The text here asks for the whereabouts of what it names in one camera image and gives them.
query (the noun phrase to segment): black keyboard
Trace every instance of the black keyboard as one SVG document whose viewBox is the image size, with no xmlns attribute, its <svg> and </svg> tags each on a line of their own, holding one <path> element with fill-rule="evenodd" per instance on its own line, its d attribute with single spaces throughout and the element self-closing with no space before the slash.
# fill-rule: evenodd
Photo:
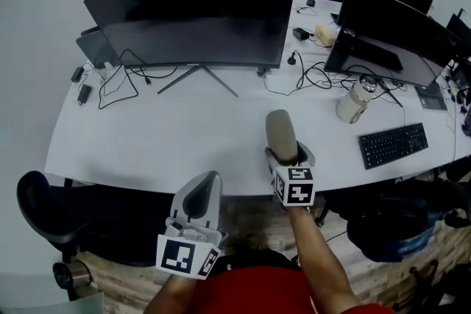
<svg viewBox="0 0 471 314">
<path fill-rule="evenodd" d="M 358 137 L 365 169 L 391 163 L 428 148 L 421 123 Z"/>
</svg>

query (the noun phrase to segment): red shirt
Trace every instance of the red shirt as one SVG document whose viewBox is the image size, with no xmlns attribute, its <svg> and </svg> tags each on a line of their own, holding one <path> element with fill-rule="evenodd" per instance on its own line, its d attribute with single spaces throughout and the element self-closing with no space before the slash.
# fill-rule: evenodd
<svg viewBox="0 0 471 314">
<path fill-rule="evenodd" d="M 304 274 L 281 267 L 247 267 L 208 277 L 196 284 L 190 313 L 261 314 L 314 312 Z M 391 314 L 377 304 L 343 314 Z"/>
</svg>

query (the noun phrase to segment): white desk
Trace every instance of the white desk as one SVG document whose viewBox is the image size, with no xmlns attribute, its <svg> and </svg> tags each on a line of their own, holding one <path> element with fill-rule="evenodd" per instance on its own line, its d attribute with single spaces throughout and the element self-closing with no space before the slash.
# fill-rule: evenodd
<svg viewBox="0 0 471 314">
<path fill-rule="evenodd" d="M 295 1 L 305 4 L 306 0 Z M 294 11 L 290 26 L 314 30 L 316 22 L 331 22 L 330 13 L 337 13 L 339 7 L 340 4 L 318 0 L 317 17 Z M 299 61 L 294 66 L 286 63 L 293 49 L 301 51 L 306 66 L 325 60 L 328 54 L 328 49 L 295 40 L 289 30 L 280 70 L 274 70 L 266 80 L 270 89 L 285 93 L 294 89 L 301 70 Z M 179 68 L 177 74 L 185 69 Z M 444 165 L 455 155 L 459 159 L 471 154 L 471 139 L 461 131 L 464 116 L 459 109 L 455 150 L 455 136 L 447 126 L 448 123 L 454 127 L 454 104 L 447 101 L 451 115 L 424 110 L 409 85 L 407 92 L 396 90 L 394 94 L 404 105 L 406 123 L 423 123 L 429 148 L 367 171 L 357 135 L 402 126 L 401 107 L 374 100 L 361 120 L 349 125 L 336 115 L 336 102 L 345 94 L 340 88 L 308 88 L 285 97 L 267 92 L 253 68 L 212 70 L 240 98 L 233 97 L 203 70 L 159 96 L 157 91 L 176 76 L 153 79 L 148 87 L 143 78 L 132 75 L 139 97 L 104 110 L 97 109 L 101 84 L 98 74 L 88 78 L 93 91 L 83 106 L 77 103 L 77 84 L 73 84 L 57 120 L 46 172 L 104 185 L 175 193 L 196 175 L 217 170 L 224 181 L 225 195 L 272 194 L 263 152 L 265 116 L 280 108 L 290 113 L 297 139 L 316 155 L 319 191 L 407 176 Z M 163 72 L 167 70 L 159 69 L 155 75 Z M 121 78 L 113 79 L 107 90 L 117 88 Z M 119 92 L 106 99 L 112 101 L 130 94 L 126 81 Z"/>
</svg>

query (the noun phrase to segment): white bottle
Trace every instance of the white bottle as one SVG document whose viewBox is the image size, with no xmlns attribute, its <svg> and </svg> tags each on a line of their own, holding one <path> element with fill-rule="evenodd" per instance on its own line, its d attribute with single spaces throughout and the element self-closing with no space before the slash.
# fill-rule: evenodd
<svg viewBox="0 0 471 314">
<path fill-rule="evenodd" d="M 360 76 L 337 105 L 339 118 L 350 124 L 356 123 L 375 96 L 376 87 L 376 80 L 371 76 Z"/>
</svg>

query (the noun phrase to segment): floor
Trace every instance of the floor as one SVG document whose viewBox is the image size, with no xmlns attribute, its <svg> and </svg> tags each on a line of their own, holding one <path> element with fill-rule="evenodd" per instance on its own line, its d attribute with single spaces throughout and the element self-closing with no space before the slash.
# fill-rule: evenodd
<svg viewBox="0 0 471 314">
<path fill-rule="evenodd" d="M 322 197 L 316 200 L 314 217 L 322 209 Z M 452 229 L 442 222 L 437 223 L 434 236 L 427 248 L 401 263 L 374 263 L 362 255 L 360 249 L 342 234 L 346 221 L 337 214 L 329 213 L 321 232 L 333 252 L 344 266 L 355 294 L 363 303 L 377 302 L 391 307 L 402 302 L 414 292 L 414 278 L 410 274 L 415 267 L 427 274 L 432 260 L 439 261 L 436 281 L 459 263 L 468 263 L 471 257 L 471 226 Z M 296 247 L 288 216 L 281 212 L 280 205 L 266 198 L 259 200 L 231 200 L 224 203 L 220 226 L 232 238 L 242 238 L 253 233 L 266 241 L 271 249 L 291 258 Z M 168 274 L 154 268 L 133 268 L 108 262 L 89 253 L 79 255 L 93 276 L 93 284 L 79 292 L 105 293 L 105 312 L 110 314 L 142 313 L 147 303 L 158 292 Z"/>
</svg>

